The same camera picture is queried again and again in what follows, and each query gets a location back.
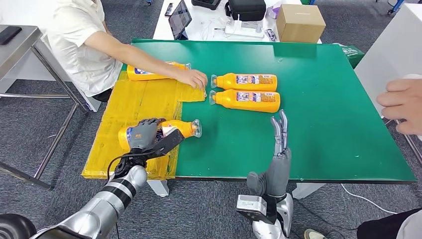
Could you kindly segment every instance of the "white t-shirt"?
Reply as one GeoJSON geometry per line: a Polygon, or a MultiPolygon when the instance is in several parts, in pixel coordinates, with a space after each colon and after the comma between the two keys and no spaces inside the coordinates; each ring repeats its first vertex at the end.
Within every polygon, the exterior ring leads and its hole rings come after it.
{"type": "Polygon", "coordinates": [[[397,239],[422,238],[422,210],[410,215],[402,224],[397,233],[397,239]]]}
{"type": "Polygon", "coordinates": [[[103,26],[100,0],[56,0],[57,9],[47,29],[54,56],[86,96],[91,97],[114,86],[122,63],[84,44],[103,26]]]}

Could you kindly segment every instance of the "grey desk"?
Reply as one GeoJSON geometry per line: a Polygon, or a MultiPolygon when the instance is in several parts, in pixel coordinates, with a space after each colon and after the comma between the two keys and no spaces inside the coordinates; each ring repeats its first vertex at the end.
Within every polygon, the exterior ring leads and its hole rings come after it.
{"type": "MultiPolygon", "coordinates": [[[[5,29],[7,25],[0,25],[0,31],[5,29]]],[[[64,69],[60,66],[59,62],[53,56],[48,47],[40,40],[41,31],[36,26],[20,26],[22,31],[10,41],[7,45],[0,46],[0,81],[8,74],[12,68],[17,65],[20,59],[31,51],[41,64],[47,69],[52,77],[59,83],[59,85],[66,92],[65,95],[20,95],[20,94],[0,94],[0,97],[14,97],[14,98],[42,98],[42,99],[60,99],[69,98],[75,103],[69,111],[68,116],[64,120],[62,126],[57,132],[53,143],[47,151],[44,159],[41,161],[40,166],[35,172],[34,176],[30,176],[16,168],[13,168],[0,161],[0,170],[9,173],[17,178],[25,180],[34,185],[40,186],[45,189],[51,189],[52,186],[41,181],[40,177],[44,172],[47,163],[50,161],[60,139],[62,138],[66,128],[77,110],[79,108],[83,113],[87,113],[89,109],[83,104],[72,90],[64,83],[70,81],[69,76],[64,69]]]]}

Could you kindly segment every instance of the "power strip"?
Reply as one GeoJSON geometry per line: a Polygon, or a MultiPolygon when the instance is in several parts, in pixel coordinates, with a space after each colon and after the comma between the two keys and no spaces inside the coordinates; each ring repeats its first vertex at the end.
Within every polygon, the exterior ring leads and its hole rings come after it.
{"type": "Polygon", "coordinates": [[[239,20],[235,20],[233,26],[230,24],[227,24],[224,31],[227,35],[264,38],[263,31],[256,32],[255,28],[242,27],[242,21],[239,21],[239,20]]]}

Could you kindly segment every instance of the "orange bottle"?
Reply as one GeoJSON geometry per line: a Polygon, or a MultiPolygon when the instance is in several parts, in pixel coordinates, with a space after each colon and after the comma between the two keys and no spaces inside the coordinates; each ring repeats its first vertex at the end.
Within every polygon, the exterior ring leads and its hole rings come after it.
{"type": "MultiPolygon", "coordinates": [[[[166,63],[174,65],[174,66],[176,66],[180,69],[183,69],[183,70],[191,68],[190,63],[180,64],[180,63],[173,62],[173,61],[169,61],[169,62],[166,62],[166,63]]],[[[143,70],[139,70],[138,68],[134,68],[133,66],[127,66],[127,77],[131,81],[147,81],[147,80],[158,80],[158,79],[169,78],[168,76],[162,76],[162,75],[146,72],[146,71],[143,71],[143,70]]]]}
{"type": "MultiPolygon", "coordinates": [[[[183,122],[181,120],[172,119],[164,121],[160,124],[162,130],[157,131],[157,140],[167,136],[167,133],[172,128],[177,128],[182,133],[183,137],[188,138],[191,136],[201,137],[202,136],[202,125],[199,119],[192,122],[183,122]]],[[[129,151],[129,139],[132,136],[133,127],[121,128],[117,134],[119,144],[125,151],[129,151]]]]}
{"type": "Polygon", "coordinates": [[[230,109],[275,113],[280,107],[280,94],[264,91],[210,91],[210,104],[230,109]]]}
{"type": "Polygon", "coordinates": [[[183,122],[181,120],[172,119],[162,122],[161,127],[163,129],[164,136],[174,127],[179,129],[180,132],[182,132],[183,137],[185,138],[191,136],[199,138],[202,136],[202,125],[199,119],[196,119],[192,122],[183,122]]]}
{"type": "Polygon", "coordinates": [[[244,91],[276,91],[277,76],[271,74],[235,74],[227,73],[223,76],[211,76],[211,87],[225,90],[244,91]]]}

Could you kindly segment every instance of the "shoe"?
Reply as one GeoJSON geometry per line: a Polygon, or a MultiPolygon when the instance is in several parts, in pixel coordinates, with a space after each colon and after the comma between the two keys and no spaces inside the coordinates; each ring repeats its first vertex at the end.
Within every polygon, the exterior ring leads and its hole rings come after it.
{"type": "Polygon", "coordinates": [[[304,232],[304,238],[305,239],[327,239],[319,232],[316,232],[312,229],[306,229],[304,232]]]}

